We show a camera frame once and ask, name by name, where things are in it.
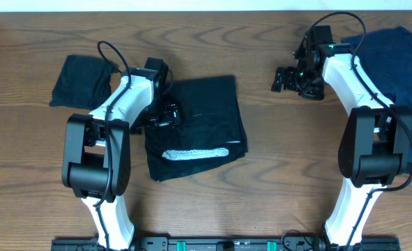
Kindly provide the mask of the black shorts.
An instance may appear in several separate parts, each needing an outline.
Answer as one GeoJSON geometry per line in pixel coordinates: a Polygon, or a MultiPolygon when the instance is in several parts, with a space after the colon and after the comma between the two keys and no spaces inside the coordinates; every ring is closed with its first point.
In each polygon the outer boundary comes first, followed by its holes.
{"type": "Polygon", "coordinates": [[[179,106],[181,122],[145,130],[147,164],[154,181],[208,171],[248,152],[235,76],[176,81],[167,97],[179,106]]]}

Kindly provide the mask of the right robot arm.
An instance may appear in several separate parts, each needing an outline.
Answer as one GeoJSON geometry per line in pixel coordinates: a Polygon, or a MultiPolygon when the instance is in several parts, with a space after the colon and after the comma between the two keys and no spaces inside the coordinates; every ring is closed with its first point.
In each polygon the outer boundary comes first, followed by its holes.
{"type": "Polygon", "coordinates": [[[342,187],[320,236],[284,234],[284,250],[400,250],[398,238],[364,237],[363,228],[378,198],[393,192],[412,151],[411,111],[396,106],[363,70],[357,49],[328,39],[303,43],[295,67],[278,68],[272,91],[295,91],[323,99],[328,84],[349,118],[338,149],[342,187]]]}

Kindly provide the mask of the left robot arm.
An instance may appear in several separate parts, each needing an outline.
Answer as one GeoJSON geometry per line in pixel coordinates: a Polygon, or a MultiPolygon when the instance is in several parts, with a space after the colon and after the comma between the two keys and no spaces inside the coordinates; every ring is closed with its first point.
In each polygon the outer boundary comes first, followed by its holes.
{"type": "Polygon", "coordinates": [[[129,250],[135,233],[123,194],[130,179],[130,131],[172,126],[178,107],[163,100],[166,63],[128,68],[108,99],[66,124],[62,182],[90,211],[98,230],[97,250],[129,250]]]}

